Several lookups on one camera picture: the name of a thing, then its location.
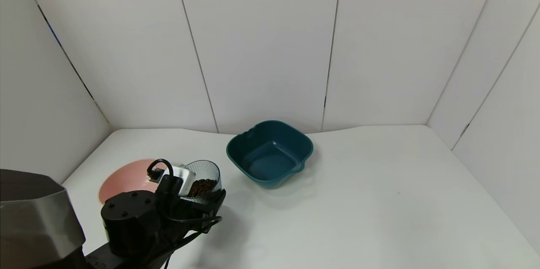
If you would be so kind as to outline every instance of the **bowl rim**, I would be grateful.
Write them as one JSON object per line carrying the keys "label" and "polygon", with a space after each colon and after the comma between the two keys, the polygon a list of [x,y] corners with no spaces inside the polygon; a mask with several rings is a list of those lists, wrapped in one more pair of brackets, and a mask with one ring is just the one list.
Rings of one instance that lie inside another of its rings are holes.
{"label": "bowl rim", "polygon": [[[283,124],[287,127],[290,127],[291,129],[295,130],[297,133],[299,133],[300,135],[304,136],[307,141],[309,142],[309,145],[311,146],[308,154],[305,156],[305,158],[303,158],[303,160],[301,160],[293,169],[290,169],[289,171],[287,171],[286,173],[283,173],[283,175],[281,175],[280,177],[277,177],[277,178],[274,178],[274,179],[268,179],[268,180],[264,180],[264,179],[258,179],[256,177],[254,177],[253,175],[249,174],[247,171],[245,171],[237,162],[236,160],[234,160],[232,157],[231,157],[231,154],[229,154],[229,147],[231,145],[231,142],[233,142],[237,137],[239,136],[242,136],[244,134],[246,134],[247,132],[251,131],[251,129],[254,129],[255,127],[261,125],[261,124],[265,124],[265,123],[280,123],[280,124]],[[270,119],[268,121],[261,121],[260,123],[257,123],[256,125],[254,125],[253,127],[251,127],[250,129],[248,129],[247,131],[244,131],[240,134],[237,134],[235,135],[231,140],[229,140],[229,142],[227,143],[227,148],[226,148],[226,153],[227,153],[227,157],[229,158],[229,160],[232,161],[232,163],[235,164],[235,166],[240,170],[242,171],[242,173],[244,173],[247,177],[249,177],[251,180],[254,180],[258,183],[275,183],[277,181],[280,181],[282,180],[284,177],[287,177],[288,175],[291,175],[293,173],[299,173],[300,171],[302,171],[305,167],[305,161],[313,154],[313,142],[311,141],[311,139],[305,135],[304,133],[300,132],[298,129],[296,129],[295,127],[289,125],[288,123],[285,123],[284,121],[276,121],[274,119]]]}

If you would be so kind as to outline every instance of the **teal bowl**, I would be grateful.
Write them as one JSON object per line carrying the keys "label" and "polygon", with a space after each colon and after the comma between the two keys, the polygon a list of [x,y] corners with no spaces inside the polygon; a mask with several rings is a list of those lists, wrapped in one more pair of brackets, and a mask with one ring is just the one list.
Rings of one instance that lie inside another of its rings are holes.
{"label": "teal bowl", "polygon": [[279,187],[299,173],[313,153],[313,143],[282,121],[263,121],[227,145],[229,159],[263,188]]}

